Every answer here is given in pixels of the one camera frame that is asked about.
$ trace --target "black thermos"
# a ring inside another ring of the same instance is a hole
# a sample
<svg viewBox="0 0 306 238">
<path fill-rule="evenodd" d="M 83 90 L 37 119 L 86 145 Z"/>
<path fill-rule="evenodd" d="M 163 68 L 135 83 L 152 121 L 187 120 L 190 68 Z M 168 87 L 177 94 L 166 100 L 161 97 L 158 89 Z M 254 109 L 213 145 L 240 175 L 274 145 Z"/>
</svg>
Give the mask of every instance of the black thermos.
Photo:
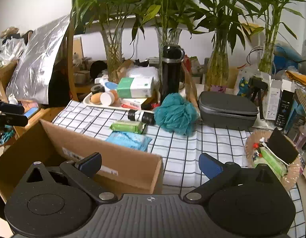
<svg viewBox="0 0 306 238">
<path fill-rule="evenodd" d="M 162 92 L 160 103 L 168 94 L 178 93 L 181 62 L 185 51 L 178 45 L 165 45 L 162 57 Z"/>
</svg>

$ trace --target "blue wet wipes package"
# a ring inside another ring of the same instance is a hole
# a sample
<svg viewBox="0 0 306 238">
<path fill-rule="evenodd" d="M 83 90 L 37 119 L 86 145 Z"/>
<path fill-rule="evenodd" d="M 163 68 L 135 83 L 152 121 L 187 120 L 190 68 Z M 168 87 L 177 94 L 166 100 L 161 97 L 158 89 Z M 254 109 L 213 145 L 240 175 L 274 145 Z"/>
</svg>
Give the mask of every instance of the blue wet wipes package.
<svg viewBox="0 0 306 238">
<path fill-rule="evenodd" d="M 152 138 L 145 135 L 120 131 L 112 132 L 106 139 L 107 142 L 141 151 L 146 151 L 148 149 L 151 140 Z"/>
</svg>

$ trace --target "orange cloth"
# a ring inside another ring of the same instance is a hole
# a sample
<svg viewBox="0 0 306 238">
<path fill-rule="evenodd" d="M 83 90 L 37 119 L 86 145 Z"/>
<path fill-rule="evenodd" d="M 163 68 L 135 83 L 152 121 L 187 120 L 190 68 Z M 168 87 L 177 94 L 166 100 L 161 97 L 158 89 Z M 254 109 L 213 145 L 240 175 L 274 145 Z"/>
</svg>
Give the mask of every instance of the orange cloth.
<svg viewBox="0 0 306 238">
<path fill-rule="evenodd" d="M 301 83 L 306 86 L 306 75 L 300 74 L 298 72 L 285 71 L 286 75 L 290 80 Z"/>
</svg>

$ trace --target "green and white box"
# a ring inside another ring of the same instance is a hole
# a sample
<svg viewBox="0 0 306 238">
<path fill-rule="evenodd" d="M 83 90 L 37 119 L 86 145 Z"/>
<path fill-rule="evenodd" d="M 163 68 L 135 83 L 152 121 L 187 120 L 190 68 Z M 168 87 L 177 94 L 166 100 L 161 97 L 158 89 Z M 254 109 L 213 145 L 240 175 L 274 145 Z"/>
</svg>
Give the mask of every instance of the green and white box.
<svg viewBox="0 0 306 238">
<path fill-rule="evenodd" d="M 120 98 L 152 97 L 153 77 L 122 78 L 116 91 Z"/>
</svg>

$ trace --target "metal screw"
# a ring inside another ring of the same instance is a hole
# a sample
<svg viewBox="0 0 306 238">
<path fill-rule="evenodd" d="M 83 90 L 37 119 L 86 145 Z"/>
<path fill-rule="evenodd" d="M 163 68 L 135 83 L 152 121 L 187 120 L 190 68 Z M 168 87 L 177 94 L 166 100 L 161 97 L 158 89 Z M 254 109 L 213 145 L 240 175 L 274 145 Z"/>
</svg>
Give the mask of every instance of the metal screw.
<svg viewBox="0 0 306 238">
<path fill-rule="evenodd" d="M 102 192 L 99 194 L 99 198 L 104 201 L 108 201 L 114 198 L 114 194 L 112 192 Z"/>
<path fill-rule="evenodd" d="M 188 198 L 190 201 L 197 201 L 200 200 L 202 196 L 197 192 L 191 192 L 186 195 L 186 198 Z"/>
</svg>

